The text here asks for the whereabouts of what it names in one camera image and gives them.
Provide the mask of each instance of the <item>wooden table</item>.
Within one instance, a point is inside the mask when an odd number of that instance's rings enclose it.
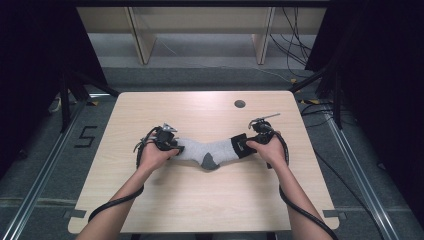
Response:
[[[244,108],[235,106],[243,100]],[[298,107],[288,91],[142,92],[122,93],[106,127],[69,231],[79,233],[89,214],[110,197],[135,171],[134,146],[164,122],[176,136],[199,142],[219,141],[247,133],[257,117],[280,130],[290,152],[290,168],[323,216],[333,210]],[[338,218],[324,218],[337,228]],[[122,228],[128,233],[251,232],[289,230],[287,208],[278,193],[278,179],[258,154],[203,170],[194,161],[168,161],[145,184]]]

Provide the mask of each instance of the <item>forearm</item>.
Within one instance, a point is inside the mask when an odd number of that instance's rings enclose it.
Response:
[[[281,189],[286,197],[295,205],[322,221],[318,211],[315,209],[288,166],[284,163],[277,164],[273,166],[273,168],[277,173]],[[295,239],[331,239],[331,237],[316,223],[298,213],[290,206],[287,206],[287,209]]]
[[[110,201],[128,196],[139,190],[150,174],[151,171],[140,166]],[[77,239],[117,239],[134,200],[123,202],[99,212],[85,226]]]

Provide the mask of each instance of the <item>hand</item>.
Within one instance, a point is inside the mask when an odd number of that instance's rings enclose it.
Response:
[[[271,141],[268,144],[263,145],[255,141],[247,141],[246,145],[250,148],[258,151],[259,155],[271,166],[276,166],[277,164],[284,164],[287,166],[284,156],[284,149],[281,142],[278,140],[277,136],[273,136]]]
[[[159,150],[152,140],[146,143],[143,149],[140,160],[140,168],[147,169],[151,172],[160,168],[167,159],[178,154],[178,149],[171,149],[169,151]]]

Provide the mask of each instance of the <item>gray floor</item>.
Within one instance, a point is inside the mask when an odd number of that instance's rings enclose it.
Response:
[[[111,87],[119,91],[191,91],[191,90],[286,90],[297,75],[309,75],[303,66],[288,60],[273,43],[269,44],[264,65],[258,66],[248,35],[160,35],[148,65],[139,64],[132,36],[90,36],[104,67]],[[304,44],[312,46],[314,36],[304,36]],[[296,93],[299,100],[315,99],[316,83]],[[91,93],[101,93],[88,87]],[[96,104],[84,107],[69,135],[63,152],[45,185],[20,239],[73,239],[68,233],[67,211],[73,209],[91,166],[103,131],[113,110],[115,99],[94,99]],[[299,103],[299,110],[307,104]],[[311,107],[318,110],[321,106]],[[424,239],[424,233],[402,196],[384,170],[377,167],[376,157],[367,138],[349,111],[343,111],[343,133],[347,136],[368,180],[393,223],[399,239]],[[352,171],[346,163],[334,134],[328,124],[330,115],[311,114],[303,117],[309,137],[316,151],[343,177],[352,190],[364,199]],[[29,157],[15,161],[0,181],[0,233],[15,216],[22,199],[30,190],[38,172],[47,159],[59,136],[60,112],[46,117],[27,146]],[[80,139],[84,127],[95,136],[91,147],[75,148],[87,144]],[[335,230],[340,239],[379,239],[370,216],[352,197],[340,180],[320,162],[323,176],[336,210],[340,214],[340,227]],[[278,239],[291,239],[289,231],[277,232]],[[122,234],[120,239],[131,239]],[[193,239],[191,234],[142,235],[142,239]],[[215,239],[266,239],[264,233],[225,233]]]

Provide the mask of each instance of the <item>sock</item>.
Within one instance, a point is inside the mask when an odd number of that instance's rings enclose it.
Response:
[[[231,160],[241,159],[253,153],[249,147],[242,147],[241,140],[246,139],[246,134],[211,143],[199,143],[191,139],[177,139],[179,146],[184,146],[184,151],[173,160],[194,160],[206,170],[215,170],[219,164]]]

